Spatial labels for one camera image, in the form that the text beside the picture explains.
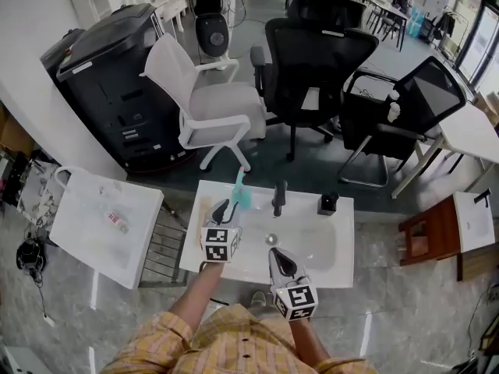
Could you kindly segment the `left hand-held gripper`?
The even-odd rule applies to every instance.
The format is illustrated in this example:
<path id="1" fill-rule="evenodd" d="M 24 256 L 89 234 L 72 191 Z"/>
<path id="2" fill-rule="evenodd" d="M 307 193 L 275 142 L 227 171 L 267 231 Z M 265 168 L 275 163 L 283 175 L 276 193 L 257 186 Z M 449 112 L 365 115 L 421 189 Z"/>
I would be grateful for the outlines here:
<path id="1" fill-rule="evenodd" d="M 241 211 L 239 204 L 223 199 L 205 213 L 200 236 L 205 262 L 232 261 L 242 237 Z"/>

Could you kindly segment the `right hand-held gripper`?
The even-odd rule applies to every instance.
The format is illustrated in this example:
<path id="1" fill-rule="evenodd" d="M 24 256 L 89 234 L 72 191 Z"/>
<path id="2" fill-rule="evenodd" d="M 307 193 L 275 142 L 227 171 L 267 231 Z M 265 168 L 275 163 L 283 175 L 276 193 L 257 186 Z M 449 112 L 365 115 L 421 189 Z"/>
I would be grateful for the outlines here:
<path id="1" fill-rule="evenodd" d="M 274 247 L 268 252 L 273 303 L 287 321 L 309 319 L 318 306 L 317 289 L 295 256 Z"/>

